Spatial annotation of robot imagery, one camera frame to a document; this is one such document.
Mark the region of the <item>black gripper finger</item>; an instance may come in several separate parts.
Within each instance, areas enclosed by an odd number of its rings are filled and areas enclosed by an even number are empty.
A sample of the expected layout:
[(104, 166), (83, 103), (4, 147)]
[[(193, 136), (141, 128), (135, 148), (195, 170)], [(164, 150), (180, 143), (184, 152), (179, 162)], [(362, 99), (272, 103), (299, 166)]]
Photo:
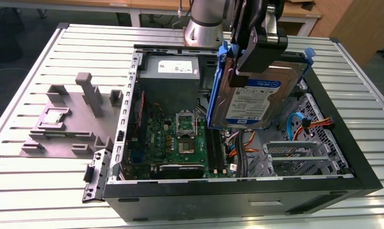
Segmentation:
[(245, 87), (251, 73), (263, 73), (287, 49), (287, 35), (277, 27), (283, 0), (249, 0), (248, 43), (233, 51), (229, 86)]
[(235, 0), (231, 23), (231, 43), (247, 45), (248, 43), (249, 1)]

